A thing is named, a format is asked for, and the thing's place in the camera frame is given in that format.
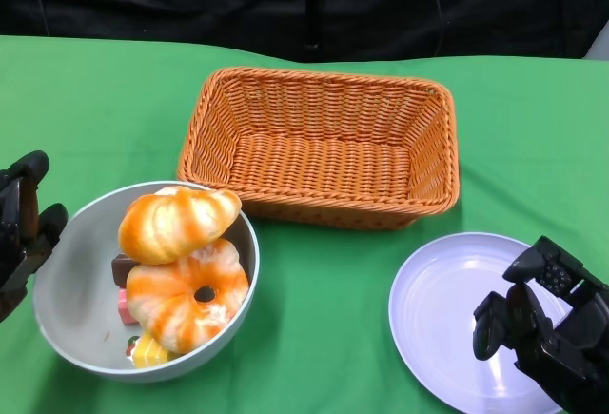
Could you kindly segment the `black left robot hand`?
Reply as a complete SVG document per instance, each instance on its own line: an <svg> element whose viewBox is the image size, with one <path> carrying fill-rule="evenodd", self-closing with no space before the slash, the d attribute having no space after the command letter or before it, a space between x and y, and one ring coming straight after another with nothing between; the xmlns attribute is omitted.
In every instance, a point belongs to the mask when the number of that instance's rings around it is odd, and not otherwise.
<svg viewBox="0 0 609 414"><path fill-rule="evenodd" d="M26 297L29 276L46 262L68 222L61 203L38 208L37 189L49 157L35 150L1 171L1 318Z"/></svg>

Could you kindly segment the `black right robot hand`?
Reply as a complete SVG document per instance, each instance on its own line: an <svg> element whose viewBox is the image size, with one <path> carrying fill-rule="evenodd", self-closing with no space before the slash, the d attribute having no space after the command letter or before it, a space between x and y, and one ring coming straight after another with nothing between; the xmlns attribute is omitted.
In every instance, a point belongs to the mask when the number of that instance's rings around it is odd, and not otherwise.
<svg viewBox="0 0 609 414"><path fill-rule="evenodd" d="M474 311L473 351L480 361L501 346L516 368L568 413L608 410L608 285L545 236L503 273L505 295L490 292ZM558 325L544 313L529 281L570 305Z"/></svg>

